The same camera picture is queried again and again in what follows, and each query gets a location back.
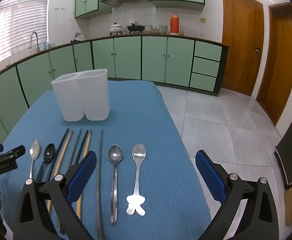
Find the black spoon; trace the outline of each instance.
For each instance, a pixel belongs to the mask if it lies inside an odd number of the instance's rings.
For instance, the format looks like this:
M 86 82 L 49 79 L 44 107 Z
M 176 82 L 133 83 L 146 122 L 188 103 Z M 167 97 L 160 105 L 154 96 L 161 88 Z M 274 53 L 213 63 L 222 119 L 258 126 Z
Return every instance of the black spoon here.
M 44 149 L 44 161 L 40 166 L 36 182 L 41 182 L 44 165 L 50 162 L 54 158 L 55 154 L 56 154 L 55 145 L 53 143 L 48 144 L 46 149 Z

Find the tiled floor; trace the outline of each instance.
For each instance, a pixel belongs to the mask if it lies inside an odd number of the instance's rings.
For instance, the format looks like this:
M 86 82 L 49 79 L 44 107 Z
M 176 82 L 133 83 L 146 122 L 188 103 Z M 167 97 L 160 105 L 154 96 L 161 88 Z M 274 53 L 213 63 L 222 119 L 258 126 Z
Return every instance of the tiled floor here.
M 274 155 L 280 136 L 262 107 L 254 98 L 223 88 L 218 97 L 162 86 L 158 89 L 194 166 L 196 152 L 203 149 L 213 162 L 242 179 L 267 178 L 276 204 L 280 240 L 284 240 L 292 227 L 285 226 L 284 186 Z M 214 217 L 220 203 L 197 173 Z M 244 208 L 242 201 L 231 229 L 236 229 Z

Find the cooking pot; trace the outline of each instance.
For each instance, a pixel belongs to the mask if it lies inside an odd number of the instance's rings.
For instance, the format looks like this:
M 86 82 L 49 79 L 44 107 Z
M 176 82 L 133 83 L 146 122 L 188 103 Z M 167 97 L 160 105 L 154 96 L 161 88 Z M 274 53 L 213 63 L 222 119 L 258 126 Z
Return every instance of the cooking pot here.
M 129 34 L 131 32 L 142 32 L 145 29 L 145 26 L 136 23 L 132 23 L 131 25 L 127 26 Z
M 122 34 L 122 26 L 120 24 L 114 23 L 113 25 L 111 25 L 109 27 L 109 33 L 110 35 L 112 34 L 118 34 L 121 33 Z

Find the red thermos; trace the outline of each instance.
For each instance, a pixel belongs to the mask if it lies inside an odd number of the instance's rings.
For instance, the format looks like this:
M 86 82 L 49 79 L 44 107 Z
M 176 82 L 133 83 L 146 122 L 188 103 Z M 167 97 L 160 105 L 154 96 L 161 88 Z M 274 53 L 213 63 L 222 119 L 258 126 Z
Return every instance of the red thermos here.
M 176 13 L 169 20 L 170 25 L 170 33 L 171 34 L 178 34 L 179 33 L 179 17 Z

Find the window blind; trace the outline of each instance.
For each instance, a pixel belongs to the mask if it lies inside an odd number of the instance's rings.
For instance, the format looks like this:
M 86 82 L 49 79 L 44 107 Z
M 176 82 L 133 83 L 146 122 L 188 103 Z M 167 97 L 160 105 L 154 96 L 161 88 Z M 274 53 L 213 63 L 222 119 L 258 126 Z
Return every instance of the window blind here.
M 48 0 L 1 0 L 0 61 L 27 49 L 33 31 L 39 43 L 47 40 L 47 3 Z M 35 35 L 31 44 L 36 47 Z

